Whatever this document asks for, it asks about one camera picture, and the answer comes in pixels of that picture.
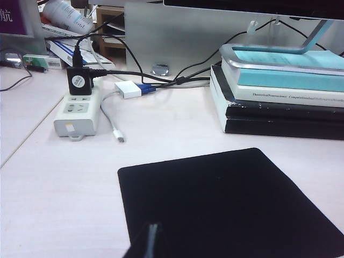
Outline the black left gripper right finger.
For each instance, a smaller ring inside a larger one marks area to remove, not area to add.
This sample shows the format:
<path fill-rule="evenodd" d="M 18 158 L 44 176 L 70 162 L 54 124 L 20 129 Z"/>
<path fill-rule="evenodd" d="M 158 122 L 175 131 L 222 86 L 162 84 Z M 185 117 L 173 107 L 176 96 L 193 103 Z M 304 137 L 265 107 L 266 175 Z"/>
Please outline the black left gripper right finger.
<path fill-rule="evenodd" d="M 150 224 L 147 238 L 147 257 L 163 257 L 162 229 L 160 223 Z"/>

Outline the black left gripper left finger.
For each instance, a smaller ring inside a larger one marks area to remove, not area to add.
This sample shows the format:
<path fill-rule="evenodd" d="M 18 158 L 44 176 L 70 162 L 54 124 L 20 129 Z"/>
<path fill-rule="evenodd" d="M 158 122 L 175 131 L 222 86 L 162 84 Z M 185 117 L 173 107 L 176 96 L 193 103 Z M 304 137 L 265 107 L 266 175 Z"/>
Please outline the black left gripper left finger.
<path fill-rule="evenodd" d="M 128 257 L 154 257 L 154 225 L 147 224 L 136 239 L 131 243 L 129 249 L 123 256 Z"/>

